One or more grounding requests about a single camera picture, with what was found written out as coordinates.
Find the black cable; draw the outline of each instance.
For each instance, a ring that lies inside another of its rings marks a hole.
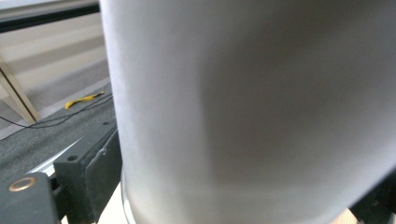
[[[95,101],[95,102],[93,102],[93,103],[91,103],[91,104],[89,104],[89,105],[83,107],[83,108],[80,109],[78,112],[75,112],[75,113],[72,113],[72,114],[69,114],[69,115],[66,115],[66,116],[62,116],[62,117],[59,117],[59,118],[56,118],[56,119],[50,119],[50,120],[42,121],[42,122],[39,122],[39,123],[36,123],[36,124],[32,124],[32,125],[30,125],[30,126],[20,125],[20,124],[18,124],[18,123],[16,123],[16,122],[13,122],[13,121],[11,121],[11,120],[9,120],[9,119],[5,119],[5,118],[3,118],[3,117],[1,117],[1,116],[0,116],[0,119],[5,120],[5,121],[7,121],[7,122],[9,122],[9,123],[11,123],[11,124],[17,125],[17,126],[19,126],[19,127],[27,128],[27,129],[43,129],[43,128],[50,128],[50,127],[54,127],[54,126],[57,126],[57,125],[60,125],[60,124],[62,124],[62,123],[64,123],[64,122],[66,122],[67,120],[69,120],[69,119],[71,119],[73,116],[75,116],[76,114],[79,114],[79,113],[81,113],[81,112],[84,112],[84,111],[87,111],[87,110],[90,110],[90,109],[94,109],[94,108],[96,108],[96,107],[99,106],[99,105],[103,105],[103,104],[107,103],[108,101],[110,101],[110,100],[112,99],[111,96],[112,96],[112,94],[109,94],[109,95],[106,96],[106,97],[102,97],[101,99],[99,99],[99,100],[97,100],[97,101]],[[104,102],[102,102],[102,103],[99,104],[99,105],[95,105],[95,104],[101,102],[102,100],[106,99],[107,97],[110,97],[110,98],[107,99],[107,100],[105,100]],[[48,126],[33,127],[33,126],[36,126],[36,125],[39,125],[39,124],[42,124],[42,123],[47,123],[47,122],[55,121],[55,120],[58,120],[58,119],[64,119],[64,120],[62,120],[62,121],[60,121],[60,122],[58,122],[58,123],[55,123],[55,124],[48,125]]]

